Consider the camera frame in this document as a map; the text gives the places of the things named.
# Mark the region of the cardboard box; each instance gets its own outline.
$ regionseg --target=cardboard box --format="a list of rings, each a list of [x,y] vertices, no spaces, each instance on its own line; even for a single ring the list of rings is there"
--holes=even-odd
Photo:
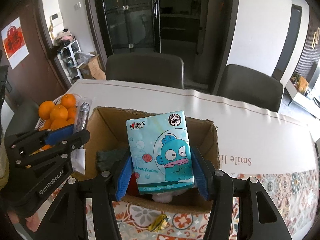
[[[106,74],[101,69],[98,55],[93,57],[88,64],[83,64],[79,70],[84,79],[106,79]]]
[[[87,129],[90,140],[85,145],[85,175],[79,180],[91,179],[98,175],[96,170],[96,152],[99,150],[127,149],[128,137],[125,121],[128,119],[151,116],[146,112],[112,107],[97,107],[89,118]],[[212,121],[186,117],[190,146],[197,146],[201,154],[219,168],[217,130]],[[196,188],[174,196],[170,204],[162,204],[150,200],[150,195],[135,197],[126,194],[122,200],[138,206],[187,214],[210,213],[212,202],[205,201]]]

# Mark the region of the door handle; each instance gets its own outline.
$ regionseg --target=door handle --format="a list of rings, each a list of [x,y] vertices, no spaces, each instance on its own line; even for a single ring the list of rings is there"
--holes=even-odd
[[[12,86],[10,85],[10,83],[9,83],[9,81],[7,79],[5,80],[4,87],[7,89],[8,93],[10,93],[12,91]]]
[[[158,6],[157,6],[157,1],[156,0],[153,1],[153,17],[155,19],[158,18]]]

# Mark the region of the glass door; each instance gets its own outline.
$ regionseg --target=glass door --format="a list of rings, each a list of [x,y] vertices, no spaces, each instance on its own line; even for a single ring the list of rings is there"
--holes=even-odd
[[[107,54],[160,52],[158,0],[96,0]]]

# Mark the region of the white plastic basket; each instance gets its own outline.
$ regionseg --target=white plastic basket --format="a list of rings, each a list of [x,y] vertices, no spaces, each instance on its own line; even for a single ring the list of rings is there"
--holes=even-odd
[[[73,94],[74,96],[75,96],[75,98],[76,98],[76,106],[78,105],[78,102],[79,102],[79,100],[82,98],[80,95],[77,95],[77,94]],[[62,95],[61,97],[58,97],[56,100],[54,100],[53,101],[53,103],[55,104],[55,105],[58,105],[58,104],[60,104],[60,102],[61,102],[61,98],[63,97],[64,95]],[[44,125],[44,122],[45,122],[45,120],[43,120],[43,119],[41,119],[41,118],[39,118],[39,121],[38,121],[38,123],[37,123],[37,125],[36,125],[36,129],[40,129],[40,128],[42,128],[43,127],[43,125]]]

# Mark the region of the blue tissue pack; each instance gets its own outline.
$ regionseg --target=blue tissue pack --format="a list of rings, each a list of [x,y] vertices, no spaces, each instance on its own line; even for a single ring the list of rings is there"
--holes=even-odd
[[[194,187],[183,111],[126,121],[140,194]]]

